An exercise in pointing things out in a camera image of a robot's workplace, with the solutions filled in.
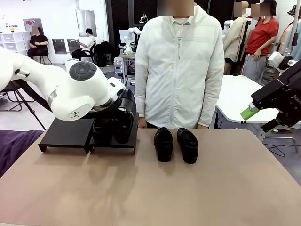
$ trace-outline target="red shirt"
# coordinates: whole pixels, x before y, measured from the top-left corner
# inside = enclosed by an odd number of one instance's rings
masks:
[[[279,22],[275,18],[271,18],[267,23],[263,23],[263,19],[260,20],[253,30],[246,52],[254,54],[259,47],[270,40],[272,37],[277,36],[279,31]],[[261,55],[267,55],[270,52],[270,47],[266,47],[261,51]]]

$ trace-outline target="purple cloth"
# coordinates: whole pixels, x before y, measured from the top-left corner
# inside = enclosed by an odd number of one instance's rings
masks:
[[[43,131],[0,130],[0,177],[32,145]]]

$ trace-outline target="black pants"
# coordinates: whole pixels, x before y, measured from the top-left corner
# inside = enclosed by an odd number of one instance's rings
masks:
[[[27,56],[33,59],[33,57],[48,56],[48,49],[30,48],[27,52]]]
[[[146,124],[147,124],[147,128],[148,128],[148,129],[158,129],[158,127],[157,127],[157,126],[154,126],[153,124],[150,124],[150,123],[148,123],[148,122],[146,122]]]
[[[72,52],[72,58],[75,58],[75,59],[78,59],[79,61],[81,61],[82,57],[85,57],[85,53],[83,51],[81,51],[81,48]]]

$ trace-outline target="black loafer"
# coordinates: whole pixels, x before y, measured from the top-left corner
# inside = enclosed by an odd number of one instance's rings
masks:
[[[198,158],[198,140],[187,129],[180,128],[177,134],[177,141],[180,145],[184,162],[194,164]]]
[[[154,145],[158,160],[160,162],[169,162],[173,153],[173,135],[167,128],[160,128],[156,132]]]

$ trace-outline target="white cabinet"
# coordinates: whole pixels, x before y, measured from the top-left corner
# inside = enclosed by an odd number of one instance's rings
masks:
[[[29,50],[30,32],[0,34],[0,47],[7,48],[23,55]]]

